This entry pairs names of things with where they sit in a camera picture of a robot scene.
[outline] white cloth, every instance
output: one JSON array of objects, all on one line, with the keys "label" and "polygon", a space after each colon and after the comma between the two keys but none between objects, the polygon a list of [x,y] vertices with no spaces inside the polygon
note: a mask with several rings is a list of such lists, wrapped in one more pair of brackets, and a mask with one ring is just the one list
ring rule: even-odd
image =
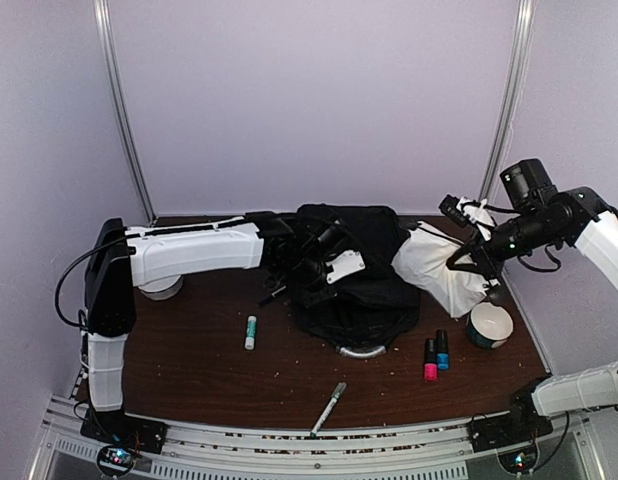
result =
[{"label": "white cloth", "polygon": [[[487,282],[475,273],[449,270],[445,262],[458,245],[425,229],[448,236],[422,222],[419,228],[411,231],[411,237],[400,247],[391,265],[405,282],[431,293],[452,318],[462,317],[484,300]],[[466,255],[458,263],[473,262]]]}]

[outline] brown tabletop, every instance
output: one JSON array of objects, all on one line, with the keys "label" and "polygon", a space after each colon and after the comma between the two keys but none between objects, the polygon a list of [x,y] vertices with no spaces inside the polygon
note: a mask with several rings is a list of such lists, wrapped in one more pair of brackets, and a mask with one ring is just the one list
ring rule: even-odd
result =
[{"label": "brown tabletop", "polygon": [[[433,223],[453,230],[444,219]],[[265,276],[207,272],[187,276],[181,292],[163,302],[137,294],[138,321],[125,353],[127,410],[216,425],[310,429],[344,381],[347,389],[324,428],[403,425],[504,410],[515,390],[545,374],[511,298],[506,309],[515,331],[500,349],[474,346],[464,322],[423,294],[418,325],[387,354],[365,361],[344,358],[301,332],[284,297],[258,308],[267,294]],[[255,350],[247,351],[251,314],[258,330]],[[440,328],[449,332],[451,368],[426,383],[424,342]]]}]

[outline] blue marker cap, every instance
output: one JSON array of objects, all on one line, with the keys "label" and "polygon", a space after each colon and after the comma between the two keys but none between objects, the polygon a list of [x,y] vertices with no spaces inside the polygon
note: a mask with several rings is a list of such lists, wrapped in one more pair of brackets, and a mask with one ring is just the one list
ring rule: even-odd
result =
[{"label": "blue marker cap", "polygon": [[449,338],[446,330],[438,330],[436,333],[436,352],[438,370],[449,370]]}]

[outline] white backdrop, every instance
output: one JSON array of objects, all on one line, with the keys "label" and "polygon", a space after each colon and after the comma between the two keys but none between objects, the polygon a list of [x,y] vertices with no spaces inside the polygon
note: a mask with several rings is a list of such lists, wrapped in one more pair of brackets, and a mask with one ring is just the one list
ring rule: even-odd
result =
[{"label": "white backdrop", "polygon": [[111,2],[158,214],[477,195],[518,2]]}]

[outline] glue stick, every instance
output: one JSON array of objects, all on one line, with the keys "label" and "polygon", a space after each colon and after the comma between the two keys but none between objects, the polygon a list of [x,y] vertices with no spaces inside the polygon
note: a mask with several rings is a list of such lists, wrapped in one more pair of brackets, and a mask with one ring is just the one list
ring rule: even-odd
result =
[{"label": "glue stick", "polygon": [[247,337],[245,338],[245,348],[253,350],[256,346],[256,322],[258,319],[255,315],[249,315],[247,318]]}]

